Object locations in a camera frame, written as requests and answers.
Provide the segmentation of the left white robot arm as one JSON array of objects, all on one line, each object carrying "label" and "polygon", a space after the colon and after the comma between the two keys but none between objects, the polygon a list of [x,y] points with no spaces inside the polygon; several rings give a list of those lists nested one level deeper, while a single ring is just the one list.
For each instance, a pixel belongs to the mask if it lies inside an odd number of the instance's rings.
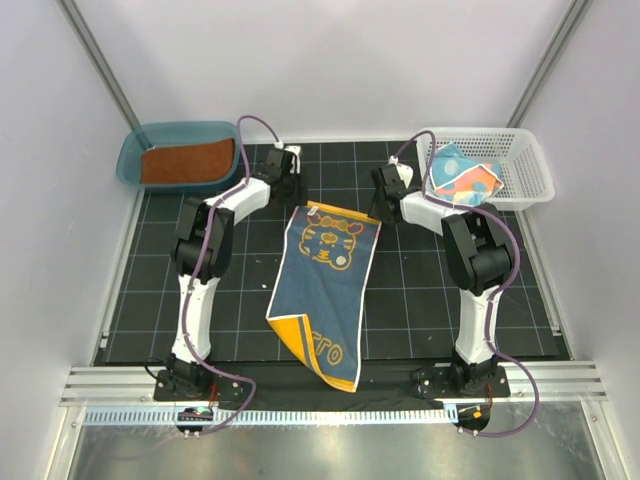
[{"label": "left white robot arm", "polygon": [[167,359],[177,389],[190,400],[208,395],[213,370],[206,365],[217,286],[233,252],[236,225],[273,202],[300,205],[307,199],[302,147],[280,142],[266,160],[232,188],[183,208],[172,252],[180,286],[179,324]]}]

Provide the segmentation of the colourful patterned towel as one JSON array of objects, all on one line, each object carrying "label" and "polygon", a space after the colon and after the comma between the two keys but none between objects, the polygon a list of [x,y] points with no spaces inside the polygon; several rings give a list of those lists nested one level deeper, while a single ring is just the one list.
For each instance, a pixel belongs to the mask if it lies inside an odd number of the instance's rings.
[{"label": "colourful patterned towel", "polygon": [[304,366],[354,393],[361,373],[365,290],[381,222],[310,201],[292,213],[266,320]]}]

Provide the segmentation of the brown towel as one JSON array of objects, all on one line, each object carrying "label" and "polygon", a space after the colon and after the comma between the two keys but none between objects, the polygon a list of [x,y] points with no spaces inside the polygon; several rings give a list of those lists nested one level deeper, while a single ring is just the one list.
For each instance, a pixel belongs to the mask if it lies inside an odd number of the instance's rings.
[{"label": "brown towel", "polygon": [[234,155],[235,141],[231,138],[154,148],[142,155],[140,181],[147,185],[219,181],[231,172]]}]

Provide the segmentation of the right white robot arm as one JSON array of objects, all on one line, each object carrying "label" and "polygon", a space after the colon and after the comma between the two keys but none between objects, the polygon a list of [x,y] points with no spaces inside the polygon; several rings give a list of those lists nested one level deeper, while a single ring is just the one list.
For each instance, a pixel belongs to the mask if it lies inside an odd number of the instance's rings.
[{"label": "right white robot arm", "polygon": [[489,208],[454,204],[410,184],[413,169],[389,162],[370,172],[374,194],[369,216],[385,224],[407,223],[442,237],[447,270],[460,295],[459,331],[448,379],[473,396],[496,375],[499,302],[520,266],[515,236]]}]

